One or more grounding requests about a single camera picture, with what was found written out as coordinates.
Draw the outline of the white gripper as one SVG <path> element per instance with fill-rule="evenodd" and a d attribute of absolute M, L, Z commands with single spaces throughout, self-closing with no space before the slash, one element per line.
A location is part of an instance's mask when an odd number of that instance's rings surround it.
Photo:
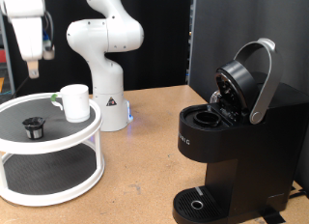
<path fill-rule="evenodd" d="M 38 78 L 42 57 L 42 19 L 40 17 L 13 18 L 12 25 L 21 58 L 27 62 L 31 79 Z"/>

